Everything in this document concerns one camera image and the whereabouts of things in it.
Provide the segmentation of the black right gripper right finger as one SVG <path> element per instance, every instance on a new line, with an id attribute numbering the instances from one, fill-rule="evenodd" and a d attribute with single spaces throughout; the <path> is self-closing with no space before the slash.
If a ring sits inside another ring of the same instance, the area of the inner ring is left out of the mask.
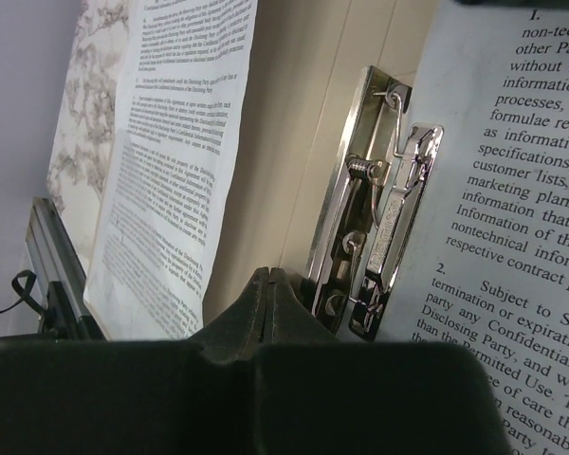
<path id="1" fill-rule="evenodd" d="M 345 343 L 271 270 L 252 359 L 257 454 L 507 454 L 486 372 L 441 342 Z"/>

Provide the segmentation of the printed white paper sheet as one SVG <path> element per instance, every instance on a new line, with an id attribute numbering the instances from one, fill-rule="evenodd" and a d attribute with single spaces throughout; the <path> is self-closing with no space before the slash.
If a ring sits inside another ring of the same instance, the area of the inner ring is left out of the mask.
<path id="1" fill-rule="evenodd" d="M 136 4 L 83 293 L 110 340 L 181 339 L 203 325 L 256 12 L 253 1 Z"/>

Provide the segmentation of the beige paper folder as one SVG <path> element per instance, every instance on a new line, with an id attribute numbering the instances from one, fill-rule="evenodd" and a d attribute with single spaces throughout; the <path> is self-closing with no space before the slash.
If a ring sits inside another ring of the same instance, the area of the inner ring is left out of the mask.
<path id="1" fill-rule="evenodd" d="M 262 1 L 236 168 L 207 294 L 207 335 L 251 338 L 236 299 L 262 266 L 304 272 L 362 69 L 412 83 L 433 1 Z"/>

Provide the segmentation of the chrome folder clip mechanism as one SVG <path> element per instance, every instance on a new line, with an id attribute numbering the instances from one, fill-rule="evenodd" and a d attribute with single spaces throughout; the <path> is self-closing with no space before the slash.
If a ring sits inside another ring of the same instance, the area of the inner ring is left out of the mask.
<path id="1" fill-rule="evenodd" d="M 325 192 L 302 284 L 332 334 L 376 339 L 444 135 L 403 128 L 412 89 L 373 65 L 361 77 Z"/>

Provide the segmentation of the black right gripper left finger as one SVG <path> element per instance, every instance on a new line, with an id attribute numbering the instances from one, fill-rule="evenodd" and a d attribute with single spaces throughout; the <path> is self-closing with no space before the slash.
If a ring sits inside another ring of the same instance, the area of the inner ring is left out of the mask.
<path id="1" fill-rule="evenodd" d="M 187 340 L 0 337 L 0 454 L 249 454 L 267 268 Z"/>

